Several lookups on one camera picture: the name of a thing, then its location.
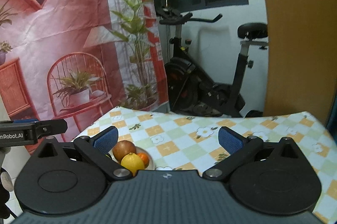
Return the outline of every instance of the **plant pot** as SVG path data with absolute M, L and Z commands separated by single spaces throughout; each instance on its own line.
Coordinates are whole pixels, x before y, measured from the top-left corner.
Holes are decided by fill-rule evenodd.
M 146 106 L 146 107 L 144 107 L 144 108 L 142 108 L 142 109 L 139 109 L 140 111 L 150 111 L 151 109 L 153 109 L 154 108 L 154 106 L 156 105 L 156 100 L 153 102 L 153 103 L 151 103 L 149 106 Z
M 6 53 L 1 49 L 0 50 L 0 65 L 4 64 L 6 61 Z
M 79 106 L 89 102 L 89 89 L 69 96 L 69 105 Z

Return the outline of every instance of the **potted plant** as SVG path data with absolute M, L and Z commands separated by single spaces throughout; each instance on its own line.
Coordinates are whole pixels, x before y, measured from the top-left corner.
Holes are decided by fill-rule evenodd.
M 5 23 L 12 24 L 12 20 L 8 19 L 8 17 L 17 15 L 17 13 L 10 13 L 11 8 L 5 9 L 5 6 L 8 2 L 9 0 L 7 0 L 0 8 L 0 26 Z M 9 45 L 7 41 L 3 41 L 2 43 L 0 43 L 0 65 L 5 63 L 6 54 L 12 49 L 13 48 Z
M 13 48 L 9 45 L 7 41 L 0 43 L 0 65 L 4 64 L 6 61 L 6 54 L 11 52 Z
M 142 87 L 129 84 L 125 88 L 127 91 L 126 101 L 121 103 L 120 106 L 123 106 L 126 108 L 137 109 L 137 110 L 148 111 L 149 108 L 152 106 L 152 104 L 155 103 L 156 101 L 156 99 L 154 98 L 155 94 L 151 97 L 148 97 L 146 95 L 146 89 L 148 88 L 149 88 L 149 84 L 148 86 L 142 86 Z
M 146 27 L 146 16 L 144 16 L 144 5 L 153 0 L 123 0 L 125 8 L 121 11 L 111 10 L 119 18 L 120 31 L 110 30 L 118 37 L 119 41 L 129 45 L 132 55 L 129 56 L 132 70 L 138 78 L 141 87 L 129 84 L 126 88 L 127 101 L 125 105 L 133 109 L 151 108 L 155 103 L 155 93 L 151 89 L 151 67 L 148 65 L 150 47 L 155 46 L 148 41 L 147 34 L 150 31 Z
M 69 76 L 59 78 L 63 87 L 53 93 L 57 95 L 63 101 L 68 98 L 67 106 L 79 106 L 89 102 L 89 93 L 91 91 L 91 85 L 99 80 L 100 77 L 90 75 L 86 71 L 68 71 Z

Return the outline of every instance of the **orange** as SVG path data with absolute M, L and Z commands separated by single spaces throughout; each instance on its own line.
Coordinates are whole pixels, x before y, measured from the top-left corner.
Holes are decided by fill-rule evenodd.
M 147 166 L 149 166 L 149 157 L 146 153 L 138 153 L 137 154 L 144 162 L 145 168 L 147 168 Z

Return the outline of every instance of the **bike seat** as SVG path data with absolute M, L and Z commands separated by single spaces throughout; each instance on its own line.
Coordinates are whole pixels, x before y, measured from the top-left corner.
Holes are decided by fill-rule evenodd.
M 245 23 L 238 28 L 241 39 L 260 39 L 268 37 L 268 26 L 265 23 Z

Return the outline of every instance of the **wicker cabinet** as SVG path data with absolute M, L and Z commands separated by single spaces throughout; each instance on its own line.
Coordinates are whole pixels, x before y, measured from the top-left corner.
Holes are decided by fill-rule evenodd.
M 0 66 L 0 95 L 11 120 L 38 119 L 27 91 L 19 58 Z

